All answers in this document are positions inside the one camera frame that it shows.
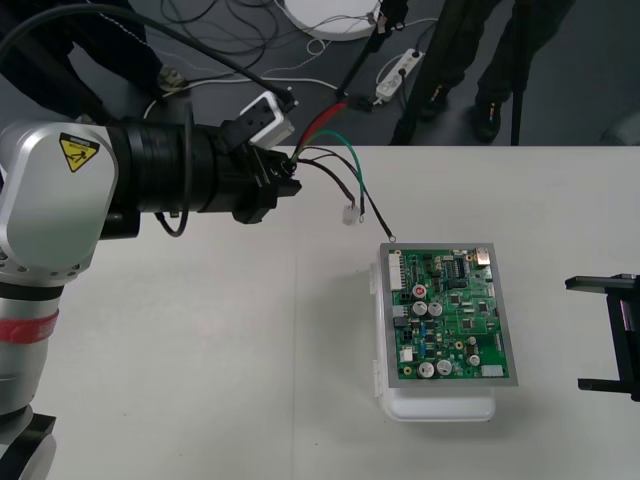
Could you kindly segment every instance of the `warning triangle sticker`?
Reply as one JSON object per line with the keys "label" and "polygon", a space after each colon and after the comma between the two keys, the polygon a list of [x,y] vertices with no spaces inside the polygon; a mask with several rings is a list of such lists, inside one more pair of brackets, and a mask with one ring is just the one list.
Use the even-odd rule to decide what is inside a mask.
{"label": "warning triangle sticker", "polygon": [[60,146],[73,173],[86,165],[100,150],[99,143],[67,133],[60,134]]}

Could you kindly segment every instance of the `capacitor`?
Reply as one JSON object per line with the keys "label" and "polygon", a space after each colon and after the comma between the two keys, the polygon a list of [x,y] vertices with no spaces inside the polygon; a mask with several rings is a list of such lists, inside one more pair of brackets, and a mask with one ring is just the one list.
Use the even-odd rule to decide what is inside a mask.
{"label": "capacitor", "polygon": [[439,317],[440,315],[442,315],[442,305],[436,302],[430,303],[428,312],[432,317]]}
{"label": "capacitor", "polygon": [[417,284],[413,287],[411,293],[413,293],[413,296],[416,298],[424,298],[427,296],[427,287]]}
{"label": "capacitor", "polygon": [[427,304],[424,302],[416,302],[411,307],[411,311],[413,311],[413,313],[415,313],[419,317],[421,317],[422,315],[425,315],[428,309],[429,307],[427,307]]}
{"label": "capacitor", "polygon": [[438,365],[436,365],[436,369],[440,375],[446,377],[451,373],[451,370],[453,370],[453,366],[449,360],[440,360]]}
{"label": "capacitor", "polygon": [[480,365],[480,357],[477,355],[471,355],[467,358],[467,364],[469,364],[470,367],[477,367]]}
{"label": "capacitor", "polygon": [[429,362],[421,363],[418,367],[418,376],[421,378],[431,378],[436,373],[436,369]]}

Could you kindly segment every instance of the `wire connector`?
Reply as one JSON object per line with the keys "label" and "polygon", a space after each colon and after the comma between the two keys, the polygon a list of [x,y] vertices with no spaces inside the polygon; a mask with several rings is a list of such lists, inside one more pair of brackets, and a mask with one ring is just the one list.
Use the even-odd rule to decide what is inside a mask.
{"label": "wire connector", "polygon": [[342,212],[342,223],[352,227],[360,222],[360,208],[357,205],[345,205]]}

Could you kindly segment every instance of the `white table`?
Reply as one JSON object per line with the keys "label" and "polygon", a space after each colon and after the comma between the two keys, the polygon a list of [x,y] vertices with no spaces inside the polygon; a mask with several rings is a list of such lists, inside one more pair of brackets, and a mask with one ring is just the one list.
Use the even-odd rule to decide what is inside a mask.
{"label": "white table", "polygon": [[358,151],[400,241],[495,243],[520,380],[495,419],[385,417],[368,267],[386,237],[372,215],[342,226],[336,186],[301,167],[260,226],[194,215],[175,240],[146,218],[99,246],[34,401],[58,417],[52,480],[638,477],[640,405],[576,385],[617,378],[605,297],[564,280],[640,271],[639,151]]}

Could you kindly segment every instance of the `tripod leg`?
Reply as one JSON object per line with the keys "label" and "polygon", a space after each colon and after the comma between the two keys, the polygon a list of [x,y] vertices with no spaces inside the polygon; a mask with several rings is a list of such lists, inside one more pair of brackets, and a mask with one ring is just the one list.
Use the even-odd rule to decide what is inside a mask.
{"label": "tripod leg", "polygon": [[514,30],[516,42],[513,56],[513,113],[511,115],[511,145],[520,145],[524,91],[529,78],[531,15],[534,0],[517,0]]}
{"label": "tripod leg", "polygon": [[440,19],[436,24],[433,39],[422,59],[422,65],[411,91],[407,108],[396,124],[390,145],[409,145],[416,130],[418,114],[429,92],[438,81],[438,72],[444,61],[447,49],[455,38],[471,2],[474,0],[447,0],[442,7]]}
{"label": "tripod leg", "polygon": [[380,39],[378,37],[378,33],[374,30],[369,37],[369,40],[367,40],[367,44],[364,46],[364,49],[362,50],[362,52],[360,52],[357,60],[349,69],[347,76],[344,77],[344,80],[338,87],[338,90],[336,90],[336,98],[341,99],[342,97],[344,97],[344,92],[347,88],[349,88],[349,84],[351,84],[353,78],[360,71],[360,68],[362,68],[362,65],[367,60],[367,58],[369,58],[371,52],[375,51],[374,45],[377,45],[380,42]]}

